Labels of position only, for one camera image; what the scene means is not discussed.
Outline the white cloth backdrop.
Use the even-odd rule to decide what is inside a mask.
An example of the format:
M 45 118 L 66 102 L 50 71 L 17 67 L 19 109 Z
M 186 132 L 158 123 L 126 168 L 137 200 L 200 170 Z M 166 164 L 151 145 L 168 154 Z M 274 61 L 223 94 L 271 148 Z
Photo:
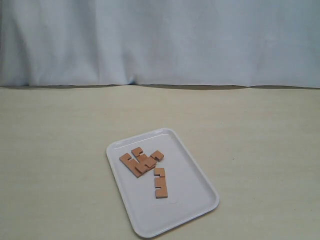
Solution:
M 320 86 L 317 0 L 3 0 L 2 86 Z

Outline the white plastic tray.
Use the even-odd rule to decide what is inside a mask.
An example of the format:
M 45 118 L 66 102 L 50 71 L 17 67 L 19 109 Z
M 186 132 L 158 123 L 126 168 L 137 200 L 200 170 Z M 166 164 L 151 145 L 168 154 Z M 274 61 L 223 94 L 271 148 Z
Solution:
M 214 210 L 220 197 L 178 135 L 160 128 L 106 149 L 134 232 L 153 238 Z

